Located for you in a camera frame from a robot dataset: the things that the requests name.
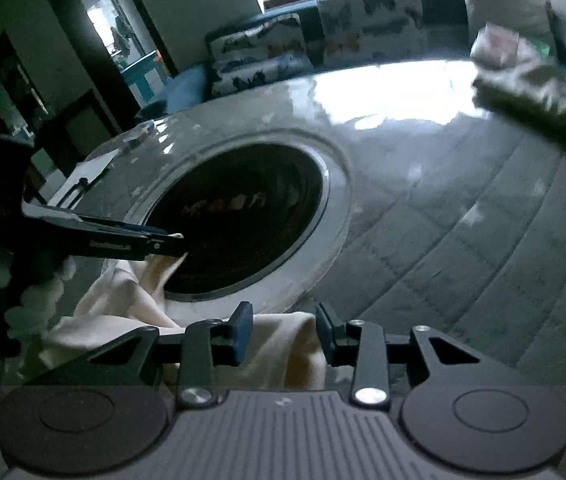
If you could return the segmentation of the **open doorway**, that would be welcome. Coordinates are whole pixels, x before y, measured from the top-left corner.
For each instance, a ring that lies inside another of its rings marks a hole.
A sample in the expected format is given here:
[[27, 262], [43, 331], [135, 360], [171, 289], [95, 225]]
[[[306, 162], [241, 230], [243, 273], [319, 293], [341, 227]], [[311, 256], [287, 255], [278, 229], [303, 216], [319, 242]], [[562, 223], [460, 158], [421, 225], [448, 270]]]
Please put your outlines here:
[[48, 2], [106, 110], [120, 128], [129, 128], [135, 114], [178, 73], [145, 4]]

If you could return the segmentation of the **pink white folded cloth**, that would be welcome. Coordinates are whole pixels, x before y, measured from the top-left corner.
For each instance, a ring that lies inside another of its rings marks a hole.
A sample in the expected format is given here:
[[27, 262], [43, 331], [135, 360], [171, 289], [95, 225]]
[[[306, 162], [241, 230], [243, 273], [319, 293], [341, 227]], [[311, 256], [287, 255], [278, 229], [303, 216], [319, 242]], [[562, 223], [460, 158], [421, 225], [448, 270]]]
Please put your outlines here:
[[487, 24], [478, 32], [470, 58], [492, 70], [511, 68], [518, 62], [518, 42], [516, 32]]

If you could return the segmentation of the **cream white fleece garment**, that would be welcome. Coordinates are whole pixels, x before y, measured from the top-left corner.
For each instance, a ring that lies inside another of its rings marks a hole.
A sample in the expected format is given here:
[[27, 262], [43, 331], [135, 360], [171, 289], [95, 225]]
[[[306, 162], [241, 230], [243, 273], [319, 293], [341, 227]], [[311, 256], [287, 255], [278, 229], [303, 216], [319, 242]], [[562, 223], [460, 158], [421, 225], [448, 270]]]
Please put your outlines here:
[[[164, 285], [182, 258], [153, 256], [143, 262], [118, 260], [91, 285], [74, 314], [64, 316], [43, 336], [41, 361], [49, 368], [107, 344], [141, 326], [163, 335], [179, 335], [198, 314], [176, 322], [168, 317]], [[321, 390], [326, 359], [315, 330], [315, 317], [304, 312], [257, 314], [243, 363], [216, 368], [225, 389]]]

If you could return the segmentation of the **blue sofa bed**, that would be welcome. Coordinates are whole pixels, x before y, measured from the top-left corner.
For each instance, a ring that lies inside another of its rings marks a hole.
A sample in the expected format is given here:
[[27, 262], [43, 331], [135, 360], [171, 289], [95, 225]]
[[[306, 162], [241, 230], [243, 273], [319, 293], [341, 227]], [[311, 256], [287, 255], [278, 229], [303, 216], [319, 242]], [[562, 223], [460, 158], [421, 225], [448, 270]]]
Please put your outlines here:
[[[464, 0], [422, 0], [424, 10], [424, 29], [428, 36], [429, 50], [423, 58], [452, 58], [462, 60], [469, 57], [468, 18]], [[205, 36], [207, 47], [223, 36], [248, 32], [248, 30], [272, 22], [277, 18], [294, 14], [300, 25], [296, 28], [302, 33], [304, 41], [304, 65], [296, 71], [298, 76], [321, 73], [326, 70], [323, 62], [324, 32], [320, 20], [318, 2], [304, 0], [286, 6], [279, 6], [261, 14], [241, 18], [222, 26]], [[556, 40], [560, 64], [566, 70], [566, 22], [553, 18], [551, 30]], [[202, 64], [195, 64], [170, 78], [167, 84], [156, 93], [136, 114], [138, 122], [169, 115], [212, 99], [214, 73], [212, 58]]]

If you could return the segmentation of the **butterfly pillow far left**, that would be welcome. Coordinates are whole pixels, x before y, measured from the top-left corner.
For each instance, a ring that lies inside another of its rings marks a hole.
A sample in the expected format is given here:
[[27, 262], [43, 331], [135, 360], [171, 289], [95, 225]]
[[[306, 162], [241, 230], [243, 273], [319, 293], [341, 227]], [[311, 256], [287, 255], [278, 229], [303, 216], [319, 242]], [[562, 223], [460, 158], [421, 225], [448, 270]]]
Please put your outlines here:
[[220, 98], [310, 73], [313, 64], [297, 13], [269, 18], [209, 44], [210, 96]]

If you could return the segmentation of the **green floral folded cloth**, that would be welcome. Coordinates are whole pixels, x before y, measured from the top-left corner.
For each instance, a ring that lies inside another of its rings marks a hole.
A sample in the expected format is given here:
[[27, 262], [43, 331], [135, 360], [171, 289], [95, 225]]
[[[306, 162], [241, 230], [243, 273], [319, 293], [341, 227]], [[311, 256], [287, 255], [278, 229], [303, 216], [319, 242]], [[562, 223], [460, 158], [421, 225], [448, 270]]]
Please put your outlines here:
[[566, 145], [566, 70], [526, 42], [496, 47], [479, 41], [470, 59], [478, 68], [473, 86], [481, 104]]

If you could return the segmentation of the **white paper sheet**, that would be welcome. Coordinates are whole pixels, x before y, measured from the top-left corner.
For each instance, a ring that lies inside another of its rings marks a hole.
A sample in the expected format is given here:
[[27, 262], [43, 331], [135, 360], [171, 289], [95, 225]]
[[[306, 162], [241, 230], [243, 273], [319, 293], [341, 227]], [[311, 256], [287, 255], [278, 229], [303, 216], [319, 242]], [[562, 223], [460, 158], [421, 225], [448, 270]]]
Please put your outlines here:
[[104, 155], [77, 164], [65, 183], [48, 201], [48, 204], [52, 207], [68, 207], [72, 194], [84, 190], [95, 182], [119, 153], [120, 151], [116, 148]]

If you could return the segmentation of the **butterfly pillow upright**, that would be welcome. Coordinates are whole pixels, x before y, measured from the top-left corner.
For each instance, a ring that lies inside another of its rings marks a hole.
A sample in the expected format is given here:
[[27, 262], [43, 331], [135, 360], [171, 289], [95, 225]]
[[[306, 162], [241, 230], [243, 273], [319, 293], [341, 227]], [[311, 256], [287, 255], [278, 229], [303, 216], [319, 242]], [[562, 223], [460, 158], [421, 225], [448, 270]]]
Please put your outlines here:
[[328, 68], [396, 62], [428, 49], [422, 0], [318, 0], [316, 5]]

